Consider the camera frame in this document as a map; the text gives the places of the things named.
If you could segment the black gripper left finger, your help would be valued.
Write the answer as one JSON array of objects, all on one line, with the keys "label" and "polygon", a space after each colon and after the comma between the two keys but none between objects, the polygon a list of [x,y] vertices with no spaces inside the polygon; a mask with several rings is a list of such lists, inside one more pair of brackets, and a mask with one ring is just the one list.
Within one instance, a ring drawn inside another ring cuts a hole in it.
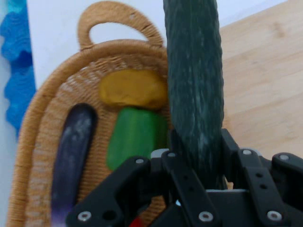
[{"label": "black gripper left finger", "polygon": [[162,196],[166,207],[153,227],[220,227],[222,219],[195,172],[180,152],[176,131],[172,150],[159,158],[134,156],[111,173],[66,218],[69,227],[126,227]]}]

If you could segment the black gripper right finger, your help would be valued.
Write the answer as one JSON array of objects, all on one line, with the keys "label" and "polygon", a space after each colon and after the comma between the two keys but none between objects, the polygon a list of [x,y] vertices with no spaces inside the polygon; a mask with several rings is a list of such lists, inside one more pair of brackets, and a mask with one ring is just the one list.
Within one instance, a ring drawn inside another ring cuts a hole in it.
[{"label": "black gripper right finger", "polygon": [[302,158],[282,152],[268,160],[253,149],[239,148],[227,129],[221,134],[225,176],[237,189],[248,190],[258,226],[301,227]]}]

